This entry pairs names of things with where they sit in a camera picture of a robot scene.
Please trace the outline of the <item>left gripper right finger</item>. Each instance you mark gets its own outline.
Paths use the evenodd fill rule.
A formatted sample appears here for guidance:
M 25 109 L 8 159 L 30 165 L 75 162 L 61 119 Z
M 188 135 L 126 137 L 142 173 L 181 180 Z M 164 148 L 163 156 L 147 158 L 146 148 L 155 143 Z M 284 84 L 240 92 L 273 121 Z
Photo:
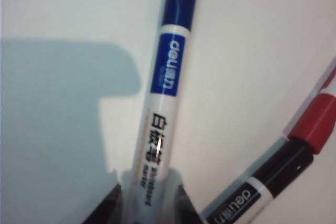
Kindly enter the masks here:
M 203 223 L 182 185 L 178 186 L 178 223 L 181 224 Z

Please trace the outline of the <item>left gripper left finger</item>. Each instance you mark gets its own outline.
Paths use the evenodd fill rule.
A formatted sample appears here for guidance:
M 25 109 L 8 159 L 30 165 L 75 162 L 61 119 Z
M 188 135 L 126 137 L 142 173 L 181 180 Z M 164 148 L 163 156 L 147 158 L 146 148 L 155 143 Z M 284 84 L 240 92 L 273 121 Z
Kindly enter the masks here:
M 115 185 L 83 223 L 121 223 L 122 208 L 123 200 L 121 185 Z

